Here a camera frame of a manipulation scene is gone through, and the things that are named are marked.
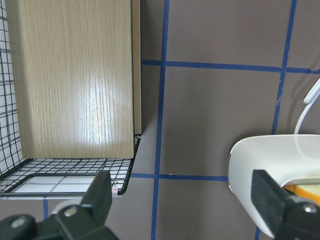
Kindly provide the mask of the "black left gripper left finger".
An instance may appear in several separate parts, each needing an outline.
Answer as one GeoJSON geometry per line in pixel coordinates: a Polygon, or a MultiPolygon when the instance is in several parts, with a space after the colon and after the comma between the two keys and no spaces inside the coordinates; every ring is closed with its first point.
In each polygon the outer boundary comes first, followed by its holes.
{"type": "Polygon", "coordinates": [[[96,174],[80,202],[83,226],[86,230],[103,227],[112,205],[111,176],[108,170],[96,174]]]}

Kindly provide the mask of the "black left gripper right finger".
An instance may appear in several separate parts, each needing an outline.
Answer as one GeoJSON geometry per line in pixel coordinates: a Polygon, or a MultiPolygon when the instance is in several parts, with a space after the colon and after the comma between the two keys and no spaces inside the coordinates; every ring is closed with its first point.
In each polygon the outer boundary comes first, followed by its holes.
{"type": "Polygon", "coordinates": [[[262,169],[252,172],[251,201],[269,229],[281,229],[290,208],[300,197],[289,193],[262,169]]]}

